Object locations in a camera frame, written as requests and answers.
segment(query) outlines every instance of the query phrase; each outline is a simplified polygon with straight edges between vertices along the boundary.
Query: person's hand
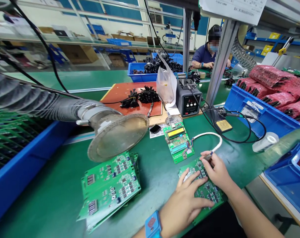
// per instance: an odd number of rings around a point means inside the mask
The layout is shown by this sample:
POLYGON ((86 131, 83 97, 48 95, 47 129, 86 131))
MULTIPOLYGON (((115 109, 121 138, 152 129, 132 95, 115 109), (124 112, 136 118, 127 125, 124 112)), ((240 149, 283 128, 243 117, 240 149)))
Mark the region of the person's hand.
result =
POLYGON ((230 62, 230 60, 228 59, 227 60, 227 67, 229 68, 231 66, 231 62, 230 62))
POLYGON ((214 62, 204 63, 203 67, 204 68, 213 68, 214 67, 214 62))
POLYGON ((184 182, 189 168, 182 173, 176 190, 160 210, 161 236, 172 237, 184 230, 200 213, 203 207, 212 207, 214 203, 205 198, 194 197, 194 193, 203 185, 208 177, 192 182, 200 171, 190 175, 184 182))
POLYGON ((212 154, 211 164, 214 168, 211 167, 209 162, 204 159, 206 155, 209 155, 211 151, 204 151, 201 153, 200 160, 202 161, 209 178, 212 182, 218 186, 225 193, 231 189, 235 182, 229 176, 226 166, 221 158, 219 158, 215 153, 212 154))

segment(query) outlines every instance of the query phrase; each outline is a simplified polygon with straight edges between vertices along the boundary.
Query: white container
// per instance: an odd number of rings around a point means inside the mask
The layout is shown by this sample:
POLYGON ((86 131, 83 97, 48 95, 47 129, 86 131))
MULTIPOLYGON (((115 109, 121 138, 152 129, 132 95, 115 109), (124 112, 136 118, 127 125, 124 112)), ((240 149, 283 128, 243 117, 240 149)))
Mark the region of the white container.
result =
POLYGON ((252 145, 252 150, 254 152, 263 152, 266 151, 270 146, 277 143, 279 141, 279 137, 273 132, 267 132, 266 136, 260 140, 255 142, 252 145))

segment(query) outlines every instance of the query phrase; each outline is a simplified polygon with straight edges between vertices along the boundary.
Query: blue watch strap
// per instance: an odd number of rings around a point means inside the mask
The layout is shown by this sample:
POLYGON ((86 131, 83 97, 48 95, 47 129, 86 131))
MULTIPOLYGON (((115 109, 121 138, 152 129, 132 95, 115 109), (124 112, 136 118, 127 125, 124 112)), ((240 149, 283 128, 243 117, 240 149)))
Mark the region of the blue watch strap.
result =
POLYGON ((144 224, 146 230, 146 238, 161 238, 161 225, 159 219, 159 212, 155 211, 144 224))

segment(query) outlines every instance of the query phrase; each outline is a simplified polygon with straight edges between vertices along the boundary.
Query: circuit board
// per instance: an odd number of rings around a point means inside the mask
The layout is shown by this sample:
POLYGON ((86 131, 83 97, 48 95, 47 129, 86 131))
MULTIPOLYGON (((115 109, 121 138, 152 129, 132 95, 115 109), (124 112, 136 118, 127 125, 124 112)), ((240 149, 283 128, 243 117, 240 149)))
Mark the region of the circuit board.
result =
POLYGON ((175 164, 195 153, 194 148, 190 146, 191 140, 186 133, 183 122, 175 124, 175 128, 172 128, 172 126, 163 128, 163 132, 175 164))
POLYGON ((126 151, 85 172, 81 182, 84 204, 77 220, 86 219, 89 233, 139 194, 137 158, 136 153, 126 151))
MULTIPOLYGON (((196 171, 200 170, 201 174, 196 179, 201 179, 207 176, 206 169, 203 163, 200 161, 200 158, 192 161, 191 163, 181 167, 178 171, 179 177, 181 174, 189 168, 189 173, 186 175, 184 181, 196 171)), ((197 225, 200 221, 205 219, 209 214, 211 214, 214 210, 216 210, 220 205, 227 201, 227 196, 220 190, 214 183, 208 179, 206 183, 200 186, 194 194, 195 197, 207 198, 214 202, 214 206, 212 208, 203 208, 200 214, 194 219, 193 225, 197 225)))

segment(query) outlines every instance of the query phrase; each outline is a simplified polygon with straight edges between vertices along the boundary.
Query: stack of circuit boards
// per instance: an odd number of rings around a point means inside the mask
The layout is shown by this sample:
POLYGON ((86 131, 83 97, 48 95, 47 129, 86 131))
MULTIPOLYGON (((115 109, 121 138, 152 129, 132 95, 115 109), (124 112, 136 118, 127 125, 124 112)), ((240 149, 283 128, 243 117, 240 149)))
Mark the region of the stack of circuit boards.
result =
POLYGON ((183 122, 176 123, 174 127, 168 126, 163 128, 163 133, 175 164, 194 154, 194 148, 183 122))
MULTIPOLYGON (((200 158, 192 161, 188 165, 181 167, 178 171, 179 177, 181 174, 189 168, 189 173, 186 175, 184 181, 196 171, 200 171, 200 175, 195 179, 201 179, 207 176, 206 169, 203 163, 200 161, 200 158)), ((195 197, 202 197, 209 199, 214 202, 214 206, 209 208, 203 208, 200 214, 194 219, 193 224, 197 225, 200 221, 205 219, 210 213, 212 213, 216 208, 218 208, 221 204, 227 201, 227 196, 220 190, 210 179, 202 186, 200 186, 194 194, 195 197)))
POLYGON ((140 193, 138 155, 126 151, 86 171, 82 190, 84 204, 77 221, 86 219, 91 234, 140 193))
POLYGON ((0 112, 0 169, 51 122, 15 112, 0 112))

